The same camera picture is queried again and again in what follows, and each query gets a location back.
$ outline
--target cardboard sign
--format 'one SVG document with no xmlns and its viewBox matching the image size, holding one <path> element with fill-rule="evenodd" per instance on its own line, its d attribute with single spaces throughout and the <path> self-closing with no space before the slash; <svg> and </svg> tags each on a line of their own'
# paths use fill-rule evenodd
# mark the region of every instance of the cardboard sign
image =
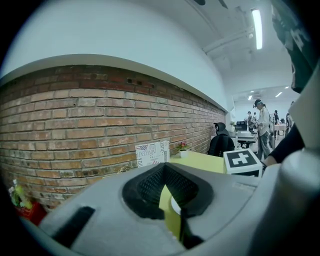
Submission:
<svg viewBox="0 0 320 256">
<path fill-rule="evenodd" d="M 135 155 L 138 167 L 169 162 L 169 141 L 135 146 Z"/>
</svg>

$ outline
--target fluorescent light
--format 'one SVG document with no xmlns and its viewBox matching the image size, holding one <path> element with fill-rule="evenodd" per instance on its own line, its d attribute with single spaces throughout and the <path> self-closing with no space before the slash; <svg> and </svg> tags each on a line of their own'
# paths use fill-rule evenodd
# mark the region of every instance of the fluorescent light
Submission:
<svg viewBox="0 0 320 256">
<path fill-rule="evenodd" d="M 262 49 L 262 21 L 260 11 L 258 9 L 252 10 L 252 16 L 254 21 L 256 49 Z"/>
</svg>

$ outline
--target white ceiling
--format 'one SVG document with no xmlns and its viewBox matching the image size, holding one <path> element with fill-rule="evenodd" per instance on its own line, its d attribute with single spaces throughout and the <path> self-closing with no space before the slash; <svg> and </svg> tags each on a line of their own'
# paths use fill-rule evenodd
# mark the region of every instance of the white ceiling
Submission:
<svg viewBox="0 0 320 256">
<path fill-rule="evenodd" d="M 234 102 L 248 102 L 249 96 L 252 95 L 251 102 L 254 103 L 255 100 L 261 99 L 261 100 L 290 100 L 295 101 L 299 94 L 294 92 L 290 86 L 289 88 L 285 89 L 285 86 L 278 86 L 278 87 L 268 87 L 258 90 L 253 90 L 251 92 L 250 90 L 240 92 L 237 94 L 232 95 Z"/>
<path fill-rule="evenodd" d="M 270 0 L 222 0 L 228 9 L 219 0 L 206 0 L 203 6 L 194 0 L 126 1 L 153 8 L 182 25 L 222 74 L 245 63 L 263 62 L 266 55 L 276 60 L 284 51 L 273 29 Z M 253 8 L 261 13 L 261 50 L 256 49 Z"/>
</svg>

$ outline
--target white box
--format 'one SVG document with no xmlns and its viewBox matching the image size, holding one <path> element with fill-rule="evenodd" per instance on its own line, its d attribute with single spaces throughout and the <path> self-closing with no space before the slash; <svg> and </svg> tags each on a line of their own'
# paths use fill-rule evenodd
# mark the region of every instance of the white box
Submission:
<svg viewBox="0 0 320 256">
<path fill-rule="evenodd" d="M 262 163 L 250 148 L 223 153 L 224 173 L 262 177 Z"/>
</svg>

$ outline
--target red object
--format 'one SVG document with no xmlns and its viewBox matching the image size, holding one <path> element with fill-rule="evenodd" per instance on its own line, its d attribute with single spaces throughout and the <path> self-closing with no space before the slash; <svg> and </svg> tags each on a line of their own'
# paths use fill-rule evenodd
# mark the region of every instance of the red object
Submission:
<svg viewBox="0 0 320 256">
<path fill-rule="evenodd" d="M 38 202 L 32 203 L 32 208 L 28 210 L 27 208 L 15 208 L 18 215 L 24 217 L 25 219 L 31 221 L 35 225 L 39 225 L 41 220 L 47 215 L 47 212 Z"/>
</svg>

